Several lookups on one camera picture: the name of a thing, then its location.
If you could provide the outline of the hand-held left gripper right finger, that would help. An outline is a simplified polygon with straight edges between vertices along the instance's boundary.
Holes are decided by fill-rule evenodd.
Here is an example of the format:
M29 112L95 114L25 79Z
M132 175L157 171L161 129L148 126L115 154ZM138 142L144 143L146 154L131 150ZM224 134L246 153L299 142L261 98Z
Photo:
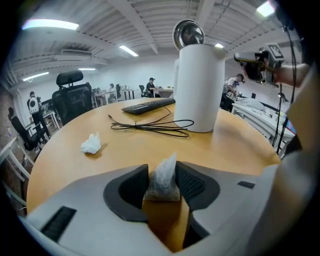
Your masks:
M212 169L189 162L175 165L175 183L188 208L179 256L247 256L259 216L254 198L262 176Z

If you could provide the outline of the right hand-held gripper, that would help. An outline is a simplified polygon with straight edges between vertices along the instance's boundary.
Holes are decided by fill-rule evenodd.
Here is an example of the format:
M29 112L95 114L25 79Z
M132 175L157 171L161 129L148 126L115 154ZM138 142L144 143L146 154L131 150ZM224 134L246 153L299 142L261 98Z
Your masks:
M262 82L267 87L278 87L274 71L281 67L285 58L277 43L266 44L261 52L237 52L233 58L248 79Z

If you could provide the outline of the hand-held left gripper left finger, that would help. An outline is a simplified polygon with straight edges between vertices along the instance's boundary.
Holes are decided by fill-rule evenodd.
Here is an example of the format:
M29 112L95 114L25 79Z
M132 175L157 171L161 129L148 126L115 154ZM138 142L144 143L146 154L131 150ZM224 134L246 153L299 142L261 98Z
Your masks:
M24 226L51 256L169 256L142 210L147 164L73 181L27 215Z

